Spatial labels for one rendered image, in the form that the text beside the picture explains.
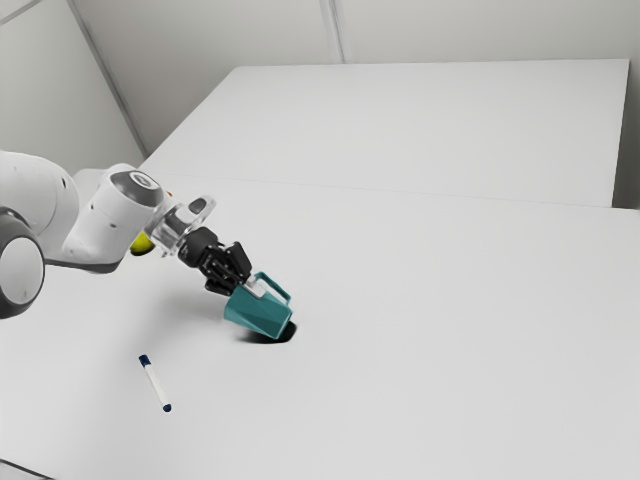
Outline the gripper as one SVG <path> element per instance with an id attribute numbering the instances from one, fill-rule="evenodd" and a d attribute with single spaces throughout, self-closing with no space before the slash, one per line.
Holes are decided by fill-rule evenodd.
<path id="1" fill-rule="evenodd" d="M 233 293 L 243 284 L 255 298 L 262 298 L 267 292 L 259 280 L 248 280 L 252 264 L 241 243 L 225 246 L 207 227 L 200 227 L 185 237 L 178 258 L 205 277 L 205 289 L 209 292 Z"/>

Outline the teal faceted mug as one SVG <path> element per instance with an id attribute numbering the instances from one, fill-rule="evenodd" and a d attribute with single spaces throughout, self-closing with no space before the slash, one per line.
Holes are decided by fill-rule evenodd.
<path id="1" fill-rule="evenodd" d="M 257 272 L 248 280 L 259 280 L 266 294 L 255 298 L 243 288 L 244 284 L 239 285 L 225 305 L 223 318 L 270 339 L 279 339 L 292 316 L 290 294 L 265 272 Z"/>

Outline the yellow-green round fruit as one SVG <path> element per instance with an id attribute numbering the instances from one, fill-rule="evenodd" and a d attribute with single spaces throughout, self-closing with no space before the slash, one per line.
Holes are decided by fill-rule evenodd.
<path id="1" fill-rule="evenodd" d="M 154 243 L 144 232 L 141 232 L 130 245 L 129 250 L 134 256 L 144 256 L 153 251 L 154 248 Z"/>

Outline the white marker pen blue caps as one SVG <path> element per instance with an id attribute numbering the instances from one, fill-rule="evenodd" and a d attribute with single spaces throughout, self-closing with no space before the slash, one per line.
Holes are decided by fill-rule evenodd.
<path id="1" fill-rule="evenodd" d="M 146 354 L 143 354 L 138 357 L 138 360 L 143 370 L 145 371 L 147 378 L 149 379 L 151 387 L 162 407 L 162 410 L 165 413 L 170 413 L 172 411 L 172 404 L 156 375 L 150 358 Z"/>

